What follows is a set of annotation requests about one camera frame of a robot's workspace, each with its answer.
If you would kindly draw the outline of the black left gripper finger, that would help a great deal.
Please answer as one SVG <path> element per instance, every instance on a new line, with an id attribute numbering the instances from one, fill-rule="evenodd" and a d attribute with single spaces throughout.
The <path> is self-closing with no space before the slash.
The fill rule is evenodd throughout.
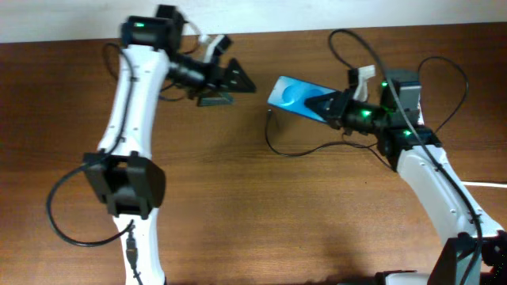
<path id="1" fill-rule="evenodd" d="M 234 98 L 229 93 L 209 93 L 199 97 L 198 107 L 212 107 L 220 105 L 232 105 Z"/>
<path id="2" fill-rule="evenodd" d="M 257 90 L 237 59 L 231 59 L 223 72 L 223 87 L 233 93 L 254 93 Z"/>

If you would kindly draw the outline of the blue Galaxy smartphone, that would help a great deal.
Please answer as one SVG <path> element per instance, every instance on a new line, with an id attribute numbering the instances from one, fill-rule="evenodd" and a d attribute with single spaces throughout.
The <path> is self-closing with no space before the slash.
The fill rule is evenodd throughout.
<path id="1" fill-rule="evenodd" d="M 315 85 L 297 78 L 280 76 L 269 94 L 267 103 L 286 112 L 325 123 L 326 121 L 306 107 L 304 102 L 308 98 L 320 97 L 332 92 L 335 92 L 335 89 Z"/>

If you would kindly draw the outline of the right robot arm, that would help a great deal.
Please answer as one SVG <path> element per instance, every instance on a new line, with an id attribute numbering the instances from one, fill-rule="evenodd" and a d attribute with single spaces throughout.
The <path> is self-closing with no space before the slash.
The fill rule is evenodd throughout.
<path id="1" fill-rule="evenodd" d="M 413 189 L 444 246 L 429 274 L 380 272 L 376 283 L 504 284 L 506 232 L 472 197 L 436 133 L 421 122 L 417 73 L 388 71 L 378 105 L 367 102 L 365 83 L 351 71 L 348 89 L 308 97 L 304 105 L 332 128 L 377 138 L 378 151 Z"/>

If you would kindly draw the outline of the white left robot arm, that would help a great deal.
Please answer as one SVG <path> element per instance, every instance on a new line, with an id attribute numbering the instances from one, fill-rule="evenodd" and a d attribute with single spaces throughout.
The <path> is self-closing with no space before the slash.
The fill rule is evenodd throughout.
<path id="1" fill-rule="evenodd" d="M 120 26 L 120 63 L 108 128 L 97 152 L 86 153 L 85 176 L 120 231 L 127 284 L 165 284 L 158 254 L 157 219 L 166 175 L 152 160 L 152 129 L 165 80 L 200 107 L 230 105 L 233 93 L 256 86 L 237 59 L 220 57 L 226 35 L 208 42 L 198 59 L 181 51 L 186 19 L 176 6 L 160 5 L 152 17 L 130 16 Z"/>

